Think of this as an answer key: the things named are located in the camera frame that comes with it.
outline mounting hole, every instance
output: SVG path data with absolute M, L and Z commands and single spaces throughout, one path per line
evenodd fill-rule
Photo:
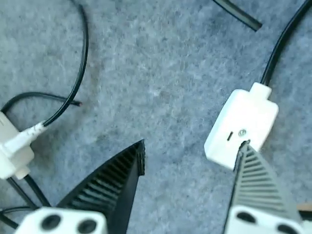
M 237 214 L 236 217 L 249 223 L 255 223 L 255 218 L 251 214 L 246 212 L 240 212 Z
M 78 232 L 81 234 L 89 234 L 97 227 L 97 223 L 91 219 L 82 221 L 78 226 Z
M 283 232 L 283 233 L 287 233 L 287 234 L 298 234 L 297 231 L 295 231 L 295 229 L 293 229 L 292 227 L 288 226 L 288 225 L 285 225 L 285 224 L 281 224 L 277 227 L 277 229 L 280 231 L 280 232 Z
M 46 217 L 42 223 L 41 227 L 45 231 L 50 231 L 56 228 L 60 223 L 60 216 L 58 214 L 49 215 Z

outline gray carpet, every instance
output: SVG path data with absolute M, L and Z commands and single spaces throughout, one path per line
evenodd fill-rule
M 219 234 L 234 175 L 206 160 L 204 141 L 236 88 L 260 81 L 279 34 L 303 0 L 235 0 L 263 22 L 253 32 L 211 0 L 89 0 L 86 74 L 70 107 L 32 147 L 31 175 L 53 205 L 105 160 L 144 138 L 129 234 Z M 263 154 L 297 202 L 312 194 L 312 12 L 275 71 L 280 107 Z M 0 2 L 0 104 L 24 91 L 67 95 L 82 46 L 69 0 Z M 24 129 L 60 103 L 30 99 L 9 113 Z M 0 206 L 23 205 L 0 182 Z M 13 217 L 20 221 L 25 213 Z M 0 233 L 12 233 L 0 224 Z

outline power plug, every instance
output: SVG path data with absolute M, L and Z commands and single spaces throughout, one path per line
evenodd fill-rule
M 103 214 L 43 207 L 25 217 L 15 234 L 108 234 Z
M 234 170 L 242 142 L 259 151 L 278 113 L 277 104 L 268 100 L 271 88 L 254 83 L 250 91 L 234 90 L 223 106 L 206 142 L 207 159 Z
M 19 132 L 11 121 L 0 112 L 0 178 L 15 175 L 18 179 L 29 174 L 28 163 L 34 159 L 30 143 L 45 131 L 42 122 Z

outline black tube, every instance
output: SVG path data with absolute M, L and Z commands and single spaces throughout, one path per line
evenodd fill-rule
M 2 211 L 0 211 L 0 214 L 9 214 L 13 212 L 20 212 L 20 211 L 32 211 L 29 206 L 17 206 L 12 208 L 5 208 Z
M 286 28 L 280 35 L 273 52 L 270 56 L 270 59 L 268 61 L 267 67 L 265 68 L 265 71 L 263 73 L 261 84 L 269 85 L 270 80 L 272 78 L 274 69 L 276 67 L 277 61 L 284 50 L 289 38 L 293 34 L 294 30 L 296 29 L 297 25 L 300 23 L 300 21 L 303 19 L 306 12 L 309 10 L 309 8 L 312 6 L 312 0 L 306 0 L 301 7 L 298 9 L 298 11 L 295 13 L 295 15 L 292 17 L 292 19 L 288 22 Z
M 42 203 L 43 206 L 51 206 L 48 199 L 45 197 L 37 183 L 31 178 L 30 175 L 27 175 L 24 177 L 25 181 L 29 185 L 29 187 L 34 191 L 35 195 L 39 199 L 39 201 Z
M 18 228 L 18 224 L 16 222 L 14 222 L 13 220 L 9 219 L 8 217 L 6 217 L 3 214 L 0 214 L 0 221 L 2 221 L 3 223 L 5 223 L 6 225 L 10 226 L 13 229 Z
M 261 28 L 262 23 L 248 15 L 229 0 L 214 0 L 214 2 L 254 31 L 258 31 Z
M 57 120 L 68 108 L 70 103 L 74 100 L 79 87 L 81 85 L 83 75 L 86 69 L 86 64 L 87 64 L 87 58 L 88 58 L 88 47 L 89 47 L 89 31 L 88 31 L 88 23 L 87 23 L 87 17 L 86 13 L 82 7 L 82 5 L 75 3 L 72 1 L 77 7 L 78 10 L 82 16 L 82 25 L 83 25 L 83 48 L 82 48 L 82 55 L 81 55 L 81 63 L 78 71 L 78 76 L 75 81 L 74 87 L 72 91 L 70 92 L 69 96 L 67 97 L 67 100 L 63 103 L 63 105 L 52 115 L 49 119 L 47 119 L 44 123 L 43 126 L 46 127 L 53 123 L 55 120 Z
M 15 97 L 11 98 L 2 108 L 1 112 L 6 114 L 6 112 L 18 101 L 24 98 L 31 98 L 31 97 L 40 97 L 40 98 L 45 98 L 45 99 L 53 99 L 57 101 L 66 101 L 65 97 L 54 95 L 54 94 L 48 94 L 48 93 L 43 93 L 43 92 L 26 92 L 22 94 L 18 94 Z M 75 106 L 81 106 L 82 103 L 80 101 L 72 101 L 72 105 Z
M 13 180 L 12 178 L 8 178 L 7 181 L 9 184 L 15 189 L 15 191 L 21 196 L 21 198 L 27 203 L 27 205 L 35 210 L 37 205 L 29 198 L 29 196 L 24 192 L 24 190 Z

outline ribbed black plastic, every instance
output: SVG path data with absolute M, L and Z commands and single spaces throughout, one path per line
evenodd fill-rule
M 312 222 L 312 211 L 299 211 L 302 220 Z
M 58 207 L 101 212 L 109 233 L 126 233 L 138 177 L 144 175 L 144 168 L 145 147 L 141 140 L 92 172 Z

